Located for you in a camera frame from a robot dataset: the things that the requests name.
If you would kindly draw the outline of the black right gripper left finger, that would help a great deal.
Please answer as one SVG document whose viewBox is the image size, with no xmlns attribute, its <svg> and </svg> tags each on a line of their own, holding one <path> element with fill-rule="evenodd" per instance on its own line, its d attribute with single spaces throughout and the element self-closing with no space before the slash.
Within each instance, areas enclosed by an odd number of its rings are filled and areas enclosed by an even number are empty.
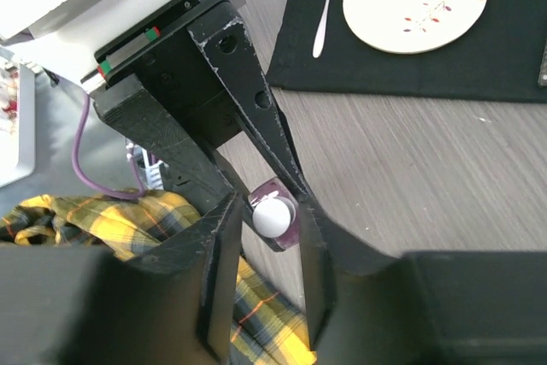
<svg viewBox="0 0 547 365">
<path fill-rule="evenodd" d="M 228 194 L 128 262 L 98 246 L 4 246 L 2 363 L 227 363 L 242 217 Z"/>
</svg>

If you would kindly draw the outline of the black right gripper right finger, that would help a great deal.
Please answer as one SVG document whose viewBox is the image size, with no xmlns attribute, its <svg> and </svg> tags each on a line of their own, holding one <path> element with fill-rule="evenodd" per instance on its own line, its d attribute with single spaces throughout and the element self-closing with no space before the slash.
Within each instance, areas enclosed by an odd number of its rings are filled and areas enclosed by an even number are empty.
<svg viewBox="0 0 547 365">
<path fill-rule="evenodd" d="M 321 364 L 543 364 L 543 251 L 388 256 L 299 206 L 309 343 Z"/>
</svg>

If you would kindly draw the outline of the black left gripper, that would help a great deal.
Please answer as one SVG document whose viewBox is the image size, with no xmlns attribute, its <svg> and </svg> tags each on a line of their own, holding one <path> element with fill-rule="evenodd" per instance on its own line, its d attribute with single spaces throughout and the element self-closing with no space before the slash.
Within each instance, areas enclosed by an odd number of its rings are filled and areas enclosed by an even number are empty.
<svg viewBox="0 0 547 365">
<path fill-rule="evenodd" d="M 243 19 L 205 18 L 227 1 L 168 1 L 98 49 L 80 81 L 94 91 L 99 119 L 166 163 L 168 183 L 202 215 L 229 192 L 249 191 L 224 156 L 193 137 L 219 147 L 241 127 L 292 194 L 312 194 Z"/>
</svg>

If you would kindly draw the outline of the purple nail polish bottle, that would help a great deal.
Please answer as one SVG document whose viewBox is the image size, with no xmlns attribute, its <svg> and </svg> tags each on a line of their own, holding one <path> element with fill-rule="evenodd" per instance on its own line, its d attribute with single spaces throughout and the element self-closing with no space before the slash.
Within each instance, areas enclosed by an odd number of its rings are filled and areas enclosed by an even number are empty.
<svg viewBox="0 0 547 365">
<path fill-rule="evenodd" d="M 277 177 L 257 187 L 248 197 L 256 231 L 282 250 L 299 241 L 300 218 L 294 196 Z"/>
</svg>

